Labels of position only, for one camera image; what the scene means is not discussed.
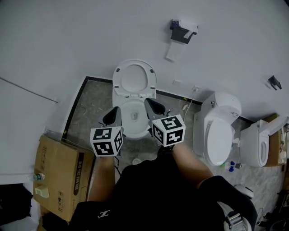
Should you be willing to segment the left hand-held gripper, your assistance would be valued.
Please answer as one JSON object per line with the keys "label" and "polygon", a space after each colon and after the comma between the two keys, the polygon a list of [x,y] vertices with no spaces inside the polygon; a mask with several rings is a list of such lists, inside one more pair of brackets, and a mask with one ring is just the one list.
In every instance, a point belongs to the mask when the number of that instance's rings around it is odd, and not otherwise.
{"label": "left hand-held gripper", "polygon": [[90,143],[97,157],[117,156],[123,145],[121,109],[115,106],[105,111],[90,131]]}

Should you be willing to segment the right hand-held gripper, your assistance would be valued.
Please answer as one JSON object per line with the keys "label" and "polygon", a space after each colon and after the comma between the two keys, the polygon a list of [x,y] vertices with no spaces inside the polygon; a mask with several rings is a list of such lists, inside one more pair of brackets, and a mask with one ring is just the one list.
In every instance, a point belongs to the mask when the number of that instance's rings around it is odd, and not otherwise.
{"label": "right hand-held gripper", "polygon": [[149,132],[157,145],[170,147],[184,141],[185,123],[170,105],[154,98],[146,98],[144,106],[149,119]]}

